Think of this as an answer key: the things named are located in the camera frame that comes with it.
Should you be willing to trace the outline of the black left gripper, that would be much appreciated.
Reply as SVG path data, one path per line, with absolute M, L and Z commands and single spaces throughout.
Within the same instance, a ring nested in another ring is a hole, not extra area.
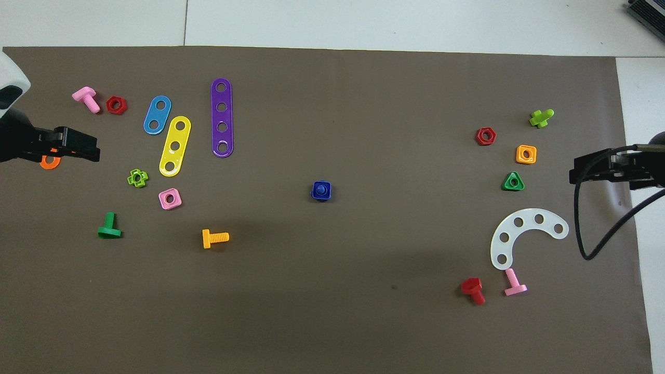
M 100 160 L 97 138 L 66 126 L 54 130 L 35 129 L 29 118 L 17 108 L 9 108 L 1 119 L 1 162 L 26 159 L 36 162 L 56 149 L 55 157 Z

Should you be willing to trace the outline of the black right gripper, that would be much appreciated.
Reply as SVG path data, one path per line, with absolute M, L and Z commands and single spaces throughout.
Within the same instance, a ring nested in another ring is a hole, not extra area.
M 603 149 L 573 159 L 573 168 L 568 171 L 568 183 L 581 180 L 627 182 L 629 189 L 638 190 L 657 186 L 664 188 L 664 131 L 648 142 L 655 150 Z

